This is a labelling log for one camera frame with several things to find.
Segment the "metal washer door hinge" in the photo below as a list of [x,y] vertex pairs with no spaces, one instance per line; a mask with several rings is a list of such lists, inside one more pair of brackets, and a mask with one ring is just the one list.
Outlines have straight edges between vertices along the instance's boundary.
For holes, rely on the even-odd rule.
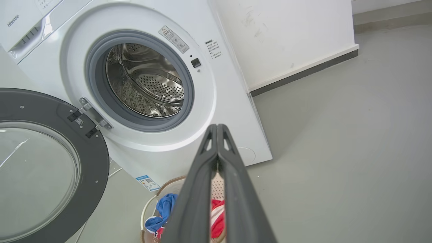
[[87,100],[85,97],[81,97],[79,99],[79,102],[81,104],[81,108],[79,109],[79,112],[83,115],[88,116],[96,125],[96,129],[106,129],[111,130],[113,129],[112,124],[104,117],[102,116],[98,110]]

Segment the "red white jersey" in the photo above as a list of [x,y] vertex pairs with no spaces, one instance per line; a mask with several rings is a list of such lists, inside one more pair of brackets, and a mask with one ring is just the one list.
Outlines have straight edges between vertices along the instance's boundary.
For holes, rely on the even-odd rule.
[[[153,234],[157,238],[161,238],[165,226],[161,227],[158,231],[156,231]],[[211,212],[210,212],[210,238],[212,240],[219,238],[222,235],[224,229],[225,229],[225,201],[219,199],[212,199]]]

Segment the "small printed text sticker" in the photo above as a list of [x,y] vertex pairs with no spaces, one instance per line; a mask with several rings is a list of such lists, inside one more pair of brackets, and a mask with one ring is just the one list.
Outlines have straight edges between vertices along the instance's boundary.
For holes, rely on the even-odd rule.
[[210,39],[205,42],[205,48],[207,51],[207,54],[209,55],[211,60],[214,60],[218,57],[221,57],[223,55],[223,50],[221,48],[221,45],[219,42],[215,39]]

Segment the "warning label sticker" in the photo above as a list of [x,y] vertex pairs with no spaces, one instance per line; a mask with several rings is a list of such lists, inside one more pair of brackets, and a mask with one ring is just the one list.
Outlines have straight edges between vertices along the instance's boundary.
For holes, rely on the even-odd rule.
[[183,54],[190,49],[189,46],[167,26],[163,26],[159,30],[159,34],[165,37],[168,41],[170,41],[170,43],[176,46],[176,48],[179,49],[179,51]]

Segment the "white detergent drawer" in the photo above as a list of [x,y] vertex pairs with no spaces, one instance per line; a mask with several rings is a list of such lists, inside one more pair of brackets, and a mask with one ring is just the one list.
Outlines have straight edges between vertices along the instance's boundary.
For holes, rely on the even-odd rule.
[[0,46],[18,64],[91,0],[0,0]]

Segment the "black round glass washer door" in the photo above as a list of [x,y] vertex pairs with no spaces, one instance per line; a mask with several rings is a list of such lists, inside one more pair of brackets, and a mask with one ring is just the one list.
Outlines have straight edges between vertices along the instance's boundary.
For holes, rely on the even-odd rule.
[[65,243],[105,191],[95,123],[56,97],[0,88],[0,243]]

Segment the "white and black baseboard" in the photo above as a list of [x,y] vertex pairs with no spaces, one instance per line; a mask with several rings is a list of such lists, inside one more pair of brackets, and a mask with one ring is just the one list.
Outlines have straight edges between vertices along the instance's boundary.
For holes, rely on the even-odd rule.
[[319,71],[322,71],[326,68],[330,68],[332,66],[338,65],[347,60],[358,57],[359,45],[355,44],[353,47],[350,47],[344,51],[340,51],[334,55],[324,58],[323,60],[314,62],[312,64],[305,65],[302,68],[296,69],[293,72],[287,74],[287,77],[284,78],[274,78],[272,82],[266,81],[260,85],[256,85],[250,88],[250,94],[252,97],[264,94],[265,92],[271,91],[283,85],[287,85],[291,82],[299,80],[301,78],[307,77],[309,75],[315,74]]

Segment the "white front-load washing machine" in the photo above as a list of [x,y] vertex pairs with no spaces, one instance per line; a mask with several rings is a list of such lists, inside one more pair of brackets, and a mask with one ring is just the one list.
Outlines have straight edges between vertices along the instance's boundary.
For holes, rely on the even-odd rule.
[[[160,35],[163,26],[190,49],[183,54]],[[97,103],[85,72],[87,55],[99,37],[118,30],[157,37],[185,62],[196,97],[192,111],[180,125],[155,133],[138,131],[114,120]],[[217,40],[223,50],[214,60],[205,48],[210,39]],[[190,61],[196,57],[201,66],[193,68]],[[77,109],[82,107],[79,99],[87,98],[113,126],[100,130],[109,156],[134,179],[147,175],[162,187],[185,175],[211,124],[226,125],[237,148],[253,150],[254,164],[272,159],[239,63],[210,0],[91,0],[15,65],[28,80],[0,81],[0,87],[41,92]]]

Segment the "blue energy label sticker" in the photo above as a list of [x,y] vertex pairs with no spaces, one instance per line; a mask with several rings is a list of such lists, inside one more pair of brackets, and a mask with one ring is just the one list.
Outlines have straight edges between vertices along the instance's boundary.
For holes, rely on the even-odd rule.
[[154,180],[152,180],[147,175],[143,175],[135,179],[150,192],[158,191],[161,188]]

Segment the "white woven-rim laundry basket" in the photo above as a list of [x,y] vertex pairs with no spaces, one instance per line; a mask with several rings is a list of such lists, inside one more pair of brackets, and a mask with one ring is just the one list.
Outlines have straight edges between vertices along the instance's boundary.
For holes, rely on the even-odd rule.
[[[174,179],[171,179],[167,183],[165,183],[154,195],[150,198],[150,200],[147,201],[145,204],[141,218],[140,218],[140,243],[160,243],[160,238],[157,238],[154,234],[148,232],[145,227],[145,220],[147,220],[148,217],[152,216],[159,216],[159,212],[156,210],[156,205],[161,197],[168,193],[173,194],[179,194],[179,192],[182,189],[182,185],[185,181],[185,176],[177,177]],[[215,177],[212,179],[211,183],[211,200],[212,199],[219,199],[219,200],[225,200],[225,184],[224,179],[217,173]],[[225,243],[225,237],[226,237],[226,230],[224,229],[222,235],[217,239],[211,239],[210,243]]]

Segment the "blue garment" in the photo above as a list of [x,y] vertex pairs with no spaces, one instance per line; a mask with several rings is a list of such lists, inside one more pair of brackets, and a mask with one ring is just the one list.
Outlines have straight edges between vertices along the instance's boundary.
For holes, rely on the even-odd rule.
[[174,209],[177,198],[178,195],[173,193],[168,193],[160,198],[160,200],[156,204],[156,210],[159,212],[159,216],[149,217],[145,221],[144,226],[148,232],[155,233],[161,227],[164,227],[166,225]]

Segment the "round white filter cover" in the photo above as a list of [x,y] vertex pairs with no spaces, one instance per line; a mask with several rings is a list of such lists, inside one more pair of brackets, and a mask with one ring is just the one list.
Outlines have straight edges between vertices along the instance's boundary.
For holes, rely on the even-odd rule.
[[239,155],[242,158],[244,166],[250,166],[254,164],[256,155],[255,152],[253,152],[253,150],[247,147],[238,147],[237,150],[239,152]]

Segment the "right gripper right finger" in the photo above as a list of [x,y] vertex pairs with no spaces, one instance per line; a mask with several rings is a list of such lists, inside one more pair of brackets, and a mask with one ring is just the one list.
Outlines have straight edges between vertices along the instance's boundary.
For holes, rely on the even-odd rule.
[[226,243],[277,243],[233,137],[217,125],[219,170],[225,180]]

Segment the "steel perforated washer drum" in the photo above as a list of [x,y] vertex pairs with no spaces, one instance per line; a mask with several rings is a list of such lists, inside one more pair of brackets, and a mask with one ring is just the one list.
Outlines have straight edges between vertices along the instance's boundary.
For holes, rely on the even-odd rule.
[[108,84],[129,110],[171,117],[182,109],[185,89],[174,66],[154,49],[136,43],[113,46],[106,60]]

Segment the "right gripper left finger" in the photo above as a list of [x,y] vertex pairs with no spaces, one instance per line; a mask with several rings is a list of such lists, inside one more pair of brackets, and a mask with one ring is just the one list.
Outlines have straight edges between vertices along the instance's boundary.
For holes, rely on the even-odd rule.
[[210,243],[210,197],[217,156],[216,134],[216,125],[206,129],[161,243]]

